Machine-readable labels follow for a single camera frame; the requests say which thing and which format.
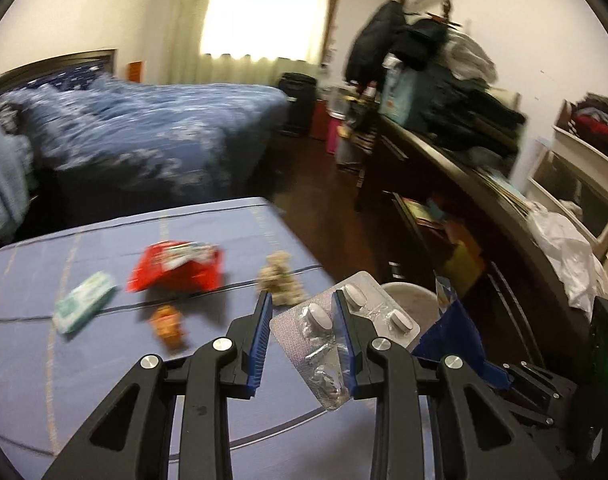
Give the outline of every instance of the blue blanket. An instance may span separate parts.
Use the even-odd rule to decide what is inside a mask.
[[[22,109],[21,133],[47,167],[183,203],[239,189],[288,109],[283,92],[266,86],[155,86],[107,76],[84,91],[43,85],[1,99]]]
[[[0,128],[0,241],[10,241],[28,209],[24,175],[30,163],[26,138],[6,136]]]

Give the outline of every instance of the black jacket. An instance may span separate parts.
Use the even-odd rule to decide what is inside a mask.
[[[385,76],[382,63],[398,32],[405,26],[402,4],[391,0],[382,5],[353,43],[344,79],[362,85],[375,81],[382,90]]]

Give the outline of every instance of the metal screw cap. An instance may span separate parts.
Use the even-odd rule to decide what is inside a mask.
[[[390,341],[386,338],[379,337],[370,342],[376,350],[384,351],[390,348]]]
[[[463,363],[462,359],[457,357],[456,355],[449,355],[449,356],[446,356],[446,359],[444,359],[444,364],[446,364],[447,367],[453,368],[454,370],[456,370],[457,368],[462,368],[462,365],[464,363]]]
[[[159,365],[159,358],[156,355],[145,355],[140,360],[140,366],[142,368],[146,368],[147,370],[155,368],[157,365]]]
[[[223,352],[228,350],[233,346],[233,342],[228,337],[220,337],[213,341],[213,348],[218,350],[219,352]]]

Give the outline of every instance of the foil blister pack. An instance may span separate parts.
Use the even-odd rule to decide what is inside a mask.
[[[333,293],[342,288],[353,314],[370,319],[379,336],[408,346],[419,325],[365,271],[271,320],[271,331],[300,376],[326,410],[336,410],[349,398],[342,382],[334,327]]]

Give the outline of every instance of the cabinet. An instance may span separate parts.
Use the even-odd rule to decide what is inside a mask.
[[[401,197],[439,196],[482,249],[483,276],[462,303],[489,359],[525,360],[577,377],[588,322],[568,306],[564,288],[523,219],[482,180],[426,140],[380,118],[380,136],[356,199],[376,255],[380,282],[403,280],[434,290],[444,255],[405,212]]]

